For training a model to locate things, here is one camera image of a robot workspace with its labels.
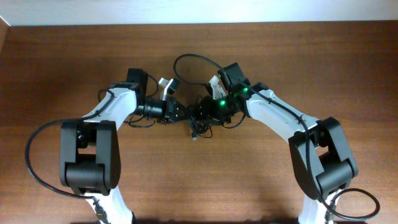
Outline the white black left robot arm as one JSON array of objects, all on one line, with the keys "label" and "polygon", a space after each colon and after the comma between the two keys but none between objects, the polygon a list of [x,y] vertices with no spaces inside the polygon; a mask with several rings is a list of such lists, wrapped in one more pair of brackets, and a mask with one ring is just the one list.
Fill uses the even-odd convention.
[{"label": "white black left robot arm", "polygon": [[173,123],[187,116],[172,97],[177,79],[160,79],[158,99],[147,97],[147,72],[131,68],[123,82],[112,83],[106,96],[79,121],[64,121],[60,138],[60,181],[84,196],[100,223],[134,223],[118,183],[121,176],[118,129],[131,114]]}]

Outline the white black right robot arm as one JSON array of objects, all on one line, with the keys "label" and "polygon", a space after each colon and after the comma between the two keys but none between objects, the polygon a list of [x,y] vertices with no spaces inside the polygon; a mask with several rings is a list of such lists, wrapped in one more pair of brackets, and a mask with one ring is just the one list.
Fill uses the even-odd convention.
[{"label": "white black right robot arm", "polygon": [[304,192],[297,223],[333,223],[336,204],[358,174],[358,165],[340,122],[320,120],[282,101],[265,84],[251,84],[237,63],[221,68],[194,107],[197,121],[222,125],[242,112],[265,124],[289,145],[295,179]]}]

